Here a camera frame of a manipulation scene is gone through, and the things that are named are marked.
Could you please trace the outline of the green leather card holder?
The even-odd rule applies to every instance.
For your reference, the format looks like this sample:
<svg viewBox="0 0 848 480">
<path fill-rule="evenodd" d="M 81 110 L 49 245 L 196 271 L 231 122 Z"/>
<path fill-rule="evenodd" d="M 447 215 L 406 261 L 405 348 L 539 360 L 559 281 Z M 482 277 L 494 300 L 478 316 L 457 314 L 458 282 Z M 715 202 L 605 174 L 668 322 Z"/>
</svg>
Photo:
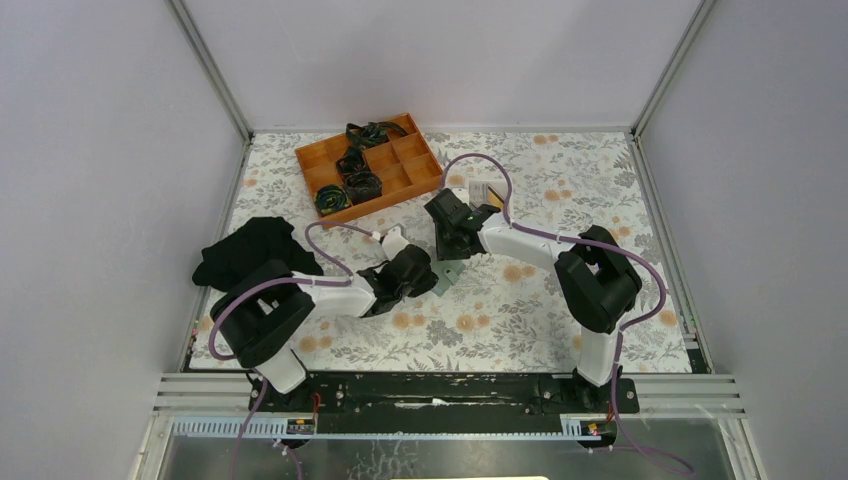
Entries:
<svg viewBox="0 0 848 480">
<path fill-rule="evenodd" d="M 432 292 L 439 297 L 443 296 L 451 286 L 459 282 L 464 270 L 465 264 L 460 260 L 435 261 L 432 264 L 432 271 L 437 275 L 438 280 Z"/>
</svg>

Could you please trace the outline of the white plastic card box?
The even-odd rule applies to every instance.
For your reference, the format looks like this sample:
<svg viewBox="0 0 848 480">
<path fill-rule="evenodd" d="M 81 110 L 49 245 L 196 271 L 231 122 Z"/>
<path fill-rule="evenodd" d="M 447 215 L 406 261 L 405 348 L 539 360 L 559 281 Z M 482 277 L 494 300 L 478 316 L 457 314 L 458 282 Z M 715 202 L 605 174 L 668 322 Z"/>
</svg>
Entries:
<svg viewBox="0 0 848 480">
<path fill-rule="evenodd" d="M 472 208 L 490 205 L 504 208 L 508 184 L 504 179 L 469 178 L 465 181 L 468 203 Z"/>
</svg>

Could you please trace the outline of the black cloth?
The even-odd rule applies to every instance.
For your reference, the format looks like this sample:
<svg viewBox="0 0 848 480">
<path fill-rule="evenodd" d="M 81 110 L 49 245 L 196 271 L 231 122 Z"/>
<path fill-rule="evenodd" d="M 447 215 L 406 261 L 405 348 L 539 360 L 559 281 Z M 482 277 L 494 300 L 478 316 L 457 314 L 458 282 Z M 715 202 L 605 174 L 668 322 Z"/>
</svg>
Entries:
<svg viewBox="0 0 848 480">
<path fill-rule="evenodd" d="M 253 217 L 233 233 L 201 250 L 192 274 L 199 287 L 227 292 L 271 260 L 295 272 L 323 275 L 312 252 L 293 237 L 294 226 L 283 217 Z"/>
</svg>

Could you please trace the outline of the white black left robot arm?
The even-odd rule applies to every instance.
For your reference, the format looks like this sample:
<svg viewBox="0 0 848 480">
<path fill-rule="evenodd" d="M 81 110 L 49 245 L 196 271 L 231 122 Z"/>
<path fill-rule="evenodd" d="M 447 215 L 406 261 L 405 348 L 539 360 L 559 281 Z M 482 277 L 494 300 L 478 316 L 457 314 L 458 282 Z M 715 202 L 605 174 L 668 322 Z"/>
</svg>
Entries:
<svg viewBox="0 0 848 480">
<path fill-rule="evenodd" d="M 350 277 L 301 274 L 271 260 L 213 305 L 210 339 L 222 335 L 238 364 L 263 377 L 282 408 L 296 411 L 309 401 L 311 387 L 288 342 L 306 320 L 382 315 L 438 281 L 428 253 L 412 244 Z"/>
</svg>

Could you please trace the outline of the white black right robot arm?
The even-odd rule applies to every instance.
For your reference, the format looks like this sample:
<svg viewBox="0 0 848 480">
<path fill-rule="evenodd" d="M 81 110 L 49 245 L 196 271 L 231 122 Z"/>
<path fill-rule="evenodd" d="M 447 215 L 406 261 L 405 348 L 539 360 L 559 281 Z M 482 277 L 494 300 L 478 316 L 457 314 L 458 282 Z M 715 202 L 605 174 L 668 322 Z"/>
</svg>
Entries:
<svg viewBox="0 0 848 480">
<path fill-rule="evenodd" d="M 556 276 L 568 311 L 581 325 L 576 372 L 582 378 L 573 386 L 575 402 L 589 412 L 607 405 L 614 393 L 618 323 L 642 289 L 641 277 L 609 231 L 594 225 L 576 240 L 565 240 L 511 223 L 497 207 L 473 209 L 450 189 L 440 191 L 425 210 L 434 222 L 438 259 L 503 255 Z"/>
</svg>

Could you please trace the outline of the orange wooden compartment tray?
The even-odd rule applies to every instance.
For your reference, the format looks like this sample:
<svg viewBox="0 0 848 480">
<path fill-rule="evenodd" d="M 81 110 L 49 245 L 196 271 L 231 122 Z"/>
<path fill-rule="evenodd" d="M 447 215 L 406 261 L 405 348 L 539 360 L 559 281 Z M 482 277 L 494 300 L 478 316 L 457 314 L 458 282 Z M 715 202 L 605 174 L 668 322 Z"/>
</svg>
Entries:
<svg viewBox="0 0 848 480">
<path fill-rule="evenodd" d="M 321 220 L 350 222 L 439 187 L 442 166 L 411 114 L 403 113 L 382 121 L 395 122 L 409 132 L 404 137 L 390 133 L 388 143 L 362 150 L 370 171 L 382 181 L 382 195 L 328 216 L 321 217 L 318 214 L 314 195 L 319 188 L 330 184 L 339 184 L 344 188 L 345 179 L 339 175 L 335 163 L 351 146 L 345 131 L 295 149 L 309 200 Z"/>
</svg>

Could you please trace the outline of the dark patterned rolled tie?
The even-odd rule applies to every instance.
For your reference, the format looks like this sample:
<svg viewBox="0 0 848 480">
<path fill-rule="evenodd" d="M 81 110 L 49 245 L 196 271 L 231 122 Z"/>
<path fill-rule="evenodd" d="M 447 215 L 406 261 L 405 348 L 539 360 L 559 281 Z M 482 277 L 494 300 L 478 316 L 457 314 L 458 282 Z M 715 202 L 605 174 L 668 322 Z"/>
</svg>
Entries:
<svg viewBox="0 0 848 480">
<path fill-rule="evenodd" d="M 381 179 L 370 170 L 354 172 L 344 180 L 344 189 L 353 205 L 380 197 L 382 188 Z"/>
</svg>

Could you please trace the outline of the blue yellow rolled tie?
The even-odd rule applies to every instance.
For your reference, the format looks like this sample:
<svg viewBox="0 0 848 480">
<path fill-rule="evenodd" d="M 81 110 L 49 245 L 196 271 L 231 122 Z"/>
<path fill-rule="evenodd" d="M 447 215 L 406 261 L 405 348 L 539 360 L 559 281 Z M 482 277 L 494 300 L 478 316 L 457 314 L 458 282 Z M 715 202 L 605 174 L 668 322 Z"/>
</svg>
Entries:
<svg viewBox="0 0 848 480">
<path fill-rule="evenodd" d="M 314 195 L 314 205 L 321 217 L 350 208 L 353 203 L 346 190 L 339 184 L 319 188 Z"/>
</svg>

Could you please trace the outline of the dark rolled tie middle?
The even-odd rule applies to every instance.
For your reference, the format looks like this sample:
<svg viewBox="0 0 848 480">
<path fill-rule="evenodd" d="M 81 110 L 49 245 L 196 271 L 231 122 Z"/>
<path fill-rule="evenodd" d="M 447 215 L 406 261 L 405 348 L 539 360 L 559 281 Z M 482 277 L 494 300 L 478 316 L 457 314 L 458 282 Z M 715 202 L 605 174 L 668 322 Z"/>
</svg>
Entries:
<svg viewBox="0 0 848 480">
<path fill-rule="evenodd" d="M 357 147 L 348 147 L 344 154 L 336 161 L 336 170 L 343 179 L 347 179 L 356 173 L 369 171 L 363 151 Z"/>
</svg>

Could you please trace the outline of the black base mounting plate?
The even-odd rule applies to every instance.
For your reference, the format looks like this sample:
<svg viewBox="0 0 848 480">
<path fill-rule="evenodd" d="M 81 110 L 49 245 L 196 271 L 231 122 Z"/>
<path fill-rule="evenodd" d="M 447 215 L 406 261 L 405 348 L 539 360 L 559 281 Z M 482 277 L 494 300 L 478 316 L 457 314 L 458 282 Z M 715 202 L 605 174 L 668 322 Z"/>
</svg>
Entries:
<svg viewBox="0 0 848 480">
<path fill-rule="evenodd" d="M 260 384 L 250 406 L 303 413 L 320 434 L 547 434 L 563 416 L 606 424 L 640 411 L 632 380 L 596 387 L 572 374 L 328 371 L 288 394 Z"/>
</svg>

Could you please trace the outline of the aluminium frame rail front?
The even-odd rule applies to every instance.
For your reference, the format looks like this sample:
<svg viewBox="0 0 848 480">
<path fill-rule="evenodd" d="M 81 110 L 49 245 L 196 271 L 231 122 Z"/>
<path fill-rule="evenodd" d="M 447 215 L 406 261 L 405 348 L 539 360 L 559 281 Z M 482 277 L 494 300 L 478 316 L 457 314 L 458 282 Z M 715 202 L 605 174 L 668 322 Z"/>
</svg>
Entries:
<svg viewBox="0 0 848 480">
<path fill-rule="evenodd" d="M 257 413 L 254 433 L 300 437 L 590 438 L 616 419 L 742 419 L 735 380 L 713 374 L 633 374 L 594 387 L 572 374 L 310 373 L 292 391 L 256 374 L 171 373 L 155 407 L 169 413 Z"/>
</svg>

